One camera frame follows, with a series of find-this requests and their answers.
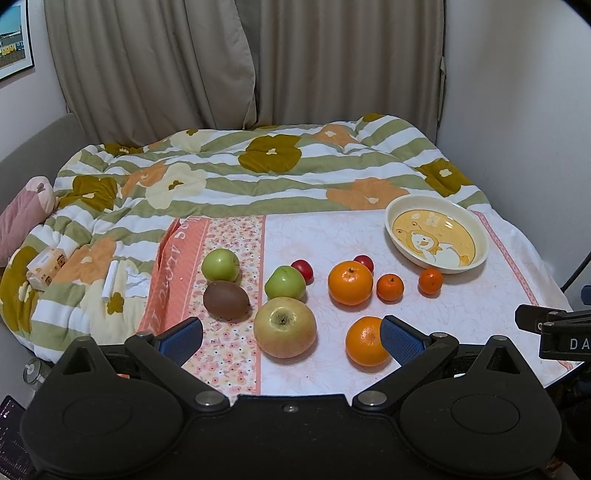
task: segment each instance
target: curtain fold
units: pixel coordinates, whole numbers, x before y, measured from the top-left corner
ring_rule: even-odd
[[[255,123],[255,70],[233,0],[49,0],[45,11],[64,97],[91,142]]]
[[[388,113],[437,134],[444,0],[236,0],[258,125]],[[253,15],[246,10],[258,10]]]

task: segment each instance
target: triangular hole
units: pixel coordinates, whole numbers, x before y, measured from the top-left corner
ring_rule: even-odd
[[[511,355],[509,355],[506,348],[501,346],[495,349],[495,353],[492,354],[491,361],[488,362],[486,369],[506,374],[519,374],[519,369],[513,362]]]
[[[64,370],[64,375],[81,374],[92,372],[95,369],[95,363],[92,361],[86,348],[79,348]]]

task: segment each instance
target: striped blanket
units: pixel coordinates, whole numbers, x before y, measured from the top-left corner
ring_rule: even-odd
[[[56,361],[80,335],[121,343],[144,314],[158,244],[175,218],[383,209],[427,193],[464,207],[484,194],[416,128],[356,122],[186,130],[143,148],[91,145],[55,183],[57,210],[27,236],[0,283],[0,313],[21,343]],[[68,261],[45,292],[27,264],[47,246]],[[115,286],[102,290],[118,260]]]

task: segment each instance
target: pink pillow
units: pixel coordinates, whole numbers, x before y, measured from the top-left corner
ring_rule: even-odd
[[[0,268],[34,227],[44,222],[56,204],[53,188],[45,177],[33,177],[0,215]]]

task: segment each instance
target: picture frame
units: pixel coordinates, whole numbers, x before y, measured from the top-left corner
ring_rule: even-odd
[[[0,82],[34,66],[28,0],[17,0],[0,16]]]

